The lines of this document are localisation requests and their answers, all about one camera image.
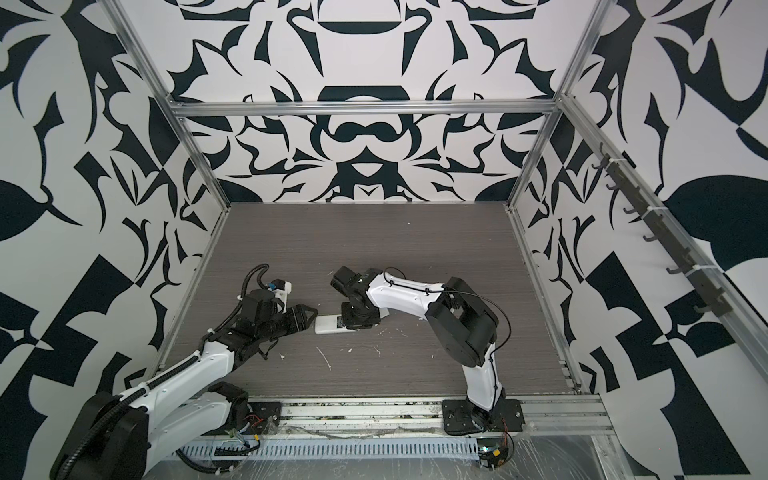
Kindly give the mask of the white red remote control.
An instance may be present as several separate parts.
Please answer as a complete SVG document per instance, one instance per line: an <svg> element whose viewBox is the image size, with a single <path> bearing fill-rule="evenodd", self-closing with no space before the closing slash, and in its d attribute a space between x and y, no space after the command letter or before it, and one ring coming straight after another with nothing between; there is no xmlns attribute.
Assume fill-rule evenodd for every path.
<svg viewBox="0 0 768 480"><path fill-rule="evenodd" d="M353 333L353 330L344 325L341 315L323 315L314 321L314 332L317 335L330 335Z"/></svg>

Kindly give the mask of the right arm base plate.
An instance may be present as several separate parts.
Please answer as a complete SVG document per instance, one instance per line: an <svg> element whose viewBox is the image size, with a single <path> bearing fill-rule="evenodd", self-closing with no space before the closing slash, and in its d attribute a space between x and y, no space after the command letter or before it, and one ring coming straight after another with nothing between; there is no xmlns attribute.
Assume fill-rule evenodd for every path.
<svg viewBox="0 0 768 480"><path fill-rule="evenodd" d="M486 432L522 432L526 420L516 399L500 399L486 412L468 399L446 399L441 402L443 430L451 436Z"/></svg>

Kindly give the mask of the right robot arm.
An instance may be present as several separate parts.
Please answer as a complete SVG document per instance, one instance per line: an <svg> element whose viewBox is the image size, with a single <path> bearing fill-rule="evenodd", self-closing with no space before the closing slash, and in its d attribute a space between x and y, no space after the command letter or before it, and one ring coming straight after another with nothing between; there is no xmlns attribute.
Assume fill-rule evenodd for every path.
<svg viewBox="0 0 768 480"><path fill-rule="evenodd" d="M443 350L462 366L466 413L459 420L468 421L474 432L490 428L504 388L495 362L499 319L487 300L458 277L430 284L375 268L357 273L343 266L331 286L345 301L338 316L316 328L318 334L371 329L393 311L427 322Z"/></svg>

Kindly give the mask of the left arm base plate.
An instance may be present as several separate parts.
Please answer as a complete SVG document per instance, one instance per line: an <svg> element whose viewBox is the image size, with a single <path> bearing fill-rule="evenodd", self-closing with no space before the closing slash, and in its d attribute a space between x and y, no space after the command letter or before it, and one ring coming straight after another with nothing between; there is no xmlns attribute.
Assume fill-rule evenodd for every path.
<svg viewBox="0 0 768 480"><path fill-rule="evenodd" d="M269 433L280 425L282 407L278 401L240 402L231 407L221 430L237 430L242 435Z"/></svg>

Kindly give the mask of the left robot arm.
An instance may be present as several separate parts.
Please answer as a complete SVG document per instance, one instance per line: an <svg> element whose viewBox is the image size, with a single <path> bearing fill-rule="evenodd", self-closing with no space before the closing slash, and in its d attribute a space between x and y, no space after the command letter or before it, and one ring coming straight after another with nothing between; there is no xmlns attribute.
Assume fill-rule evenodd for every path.
<svg viewBox="0 0 768 480"><path fill-rule="evenodd" d="M229 432L244 453L257 441L249 395L225 378L251 357L266 359L280 338L310 328L315 308L289 305L290 283L249 271L233 311L185 359L119 394L100 392L82 407L50 470L53 479L140 479L192 440Z"/></svg>

